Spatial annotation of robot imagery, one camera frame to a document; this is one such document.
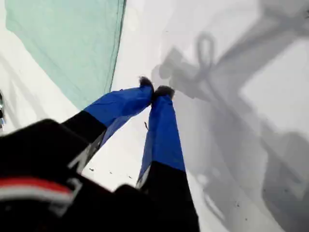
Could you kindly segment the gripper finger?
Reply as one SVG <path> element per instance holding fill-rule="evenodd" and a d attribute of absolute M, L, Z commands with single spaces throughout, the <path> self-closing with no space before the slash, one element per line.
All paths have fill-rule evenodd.
<path fill-rule="evenodd" d="M 198 232 L 199 222 L 188 185 L 172 98 L 160 86 L 153 94 L 137 186 L 151 200 L 152 229 Z"/>
<path fill-rule="evenodd" d="M 118 129 L 151 104 L 154 93 L 152 82 L 147 77 L 141 77 L 139 84 L 139 87 L 101 96 L 62 123 L 87 142 L 85 151 L 68 164 L 69 168 L 75 168 L 80 173 Z"/>

